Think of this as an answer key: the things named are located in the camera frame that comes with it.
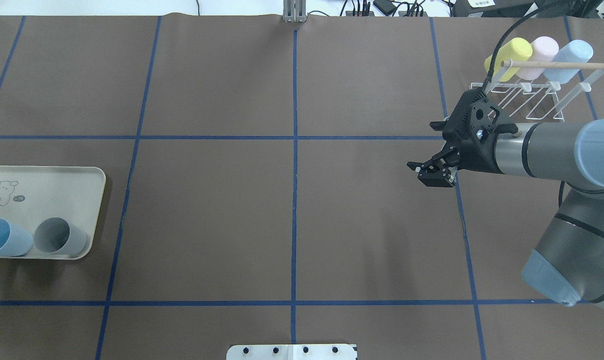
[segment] light blue cup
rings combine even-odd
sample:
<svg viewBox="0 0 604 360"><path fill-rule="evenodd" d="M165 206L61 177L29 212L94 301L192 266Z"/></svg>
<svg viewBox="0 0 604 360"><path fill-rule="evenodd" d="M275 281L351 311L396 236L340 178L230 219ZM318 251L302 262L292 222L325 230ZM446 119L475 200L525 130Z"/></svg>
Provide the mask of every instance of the light blue cup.
<svg viewBox="0 0 604 360"><path fill-rule="evenodd" d="M0 256L21 256L33 246L33 236L20 226L0 218Z"/></svg>

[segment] label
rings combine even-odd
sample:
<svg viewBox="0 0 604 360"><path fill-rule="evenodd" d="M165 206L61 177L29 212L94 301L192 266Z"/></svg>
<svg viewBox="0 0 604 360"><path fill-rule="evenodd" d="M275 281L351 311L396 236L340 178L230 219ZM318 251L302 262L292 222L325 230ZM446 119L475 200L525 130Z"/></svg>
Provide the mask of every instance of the label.
<svg viewBox="0 0 604 360"><path fill-rule="evenodd" d="M495 5L494 0L468 0L468 5L471 5L472 8L485 8L492 7Z"/></svg>

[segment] black box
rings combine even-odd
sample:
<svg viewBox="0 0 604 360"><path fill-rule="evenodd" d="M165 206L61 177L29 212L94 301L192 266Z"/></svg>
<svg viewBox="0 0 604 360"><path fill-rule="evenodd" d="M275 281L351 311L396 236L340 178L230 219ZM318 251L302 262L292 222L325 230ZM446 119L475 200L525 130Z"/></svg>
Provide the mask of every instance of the black box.
<svg viewBox="0 0 604 360"><path fill-rule="evenodd" d="M459 18L521 18L534 0L494 0L495 5L471 7L469 0L457 0L452 15Z"/></svg>

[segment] cable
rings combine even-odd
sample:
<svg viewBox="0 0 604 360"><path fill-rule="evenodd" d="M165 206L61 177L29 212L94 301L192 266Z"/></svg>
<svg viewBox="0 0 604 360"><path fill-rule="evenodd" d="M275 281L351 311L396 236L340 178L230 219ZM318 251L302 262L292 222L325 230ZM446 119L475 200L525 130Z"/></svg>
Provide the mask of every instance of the cable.
<svg viewBox="0 0 604 360"><path fill-rule="evenodd" d="M398 4L398 5L395 7L395 10L393 10L393 14L391 16L395 16L395 14L397 14L397 10L400 9L400 6L402 6L404 4L406 4L406 14L408 14L409 10L411 9L411 5L412 5L411 3L407 2L407 1L402 1L402 2L392 1L392 3Z"/></svg>
<svg viewBox="0 0 604 360"><path fill-rule="evenodd" d="M582 9L582 14L580 15L580 18L583 18L584 15L586 14L586 10L588 9L588 5L590 5L591 0L586 0L584 2L584 8Z"/></svg>
<svg viewBox="0 0 604 360"><path fill-rule="evenodd" d="M342 10L340 11L340 16L342 16L342 14L344 13L344 9L346 8L347 3L348 3L348 0L344 0L344 4L342 5ZM350 0L350 3L353 5L353 11L355 11L355 2L353 0Z"/></svg>
<svg viewBox="0 0 604 360"><path fill-rule="evenodd" d="M324 14L325 16L330 16L329 14L325 13L324 11L320 11L320 10L313 10L311 12L309 12L308 14L312 14L312 13L320 13L320 14Z"/></svg>
<svg viewBox="0 0 604 360"><path fill-rule="evenodd" d="M344 8L346 7L347 2L348 2L348 0L344 0L344 4L342 5L342 10L340 11L340 16L342 16L342 14L344 13Z"/></svg>
<svg viewBox="0 0 604 360"><path fill-rule="evenodd" d="M508 30L506 30L506 32L504 32L504 34L500 38L500 41L498 41L498 45L495 47L495 50L493 51L493 56L491 57L491 66L489 66L489 73L487 73L486 79L484 79L484 83L482 84L482 91L486 92L486 88L489 86L489 82L491 82L493 80L493 73L495 73L495 61L497 60L498 52L500 51L500 48L503 45L505 39L508 37L508 35L510 35L513 32L513 30L516 29L516 27L519 27L519 25L521 25L524 21L527 21L528 19L532 18L533 16L539 14L541 11L550 9L551 7L556 7L557 5L564 4L564 3L567 3L570 1L571 0L559 0L556 2L552 2L551 4L548 4L548 5L538 7L537 9L524 15L522 18L520 18L518 21L516 21L516 23L514 23L511 27L509 27Z"/></svg>
<svg viewBox="0 0 604 360"><path fill-rule="evenodd" d="M413 11L416 11L418 9L418 3L414 2L413 6L411 6L411 8L409 9L409 11L407 11L404 16L408 17L408 16L413 16Z"/></svg>
<svg viewBox="0 0 604 360"><path fill-rule="evenodd" d="M566 186L566 181L560 183L560 208L562 207L562 202L564 202L564 187Z"/></svg>
<svg viewBox="0 0 604 360"><path fill-rule="evenodd" d="M448 16L449 16L449 18L452 18L455 4L453 4L452 2L450 2L448 0L441 0L441 2L448 5Z"/></svg>
<svg viewBox="0 0 604 360"><path fill-rule="evenodd" d="M418 15L418 13L417 13L417 12L420 12L420 16L421 16L421 17L422 17L422 16L424 16L424 7L422 6L422 4L424 4L425 2L426 2L426 0L422 0L422 2L420 2L420 3L418 4L418 8L417 8L417 9L415 9L415 16L417 16L417 15Z"/></svg>

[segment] tray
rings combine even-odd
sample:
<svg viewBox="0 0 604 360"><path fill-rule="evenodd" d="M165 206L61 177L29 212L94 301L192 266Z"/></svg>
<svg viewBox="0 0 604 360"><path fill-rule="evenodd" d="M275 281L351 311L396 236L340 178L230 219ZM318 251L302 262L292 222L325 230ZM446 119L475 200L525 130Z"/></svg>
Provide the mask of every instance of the tray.
<svg viewBox="0 0 604 360"><path fill-rule="evenodd" d="M60 217L87 235L86 247L73 257L41 253L33 246L25 255L0 258L75 260L91 250L106 184L100 168L0 166L0 182L0 218L33 234L42 221Z"/></svg>

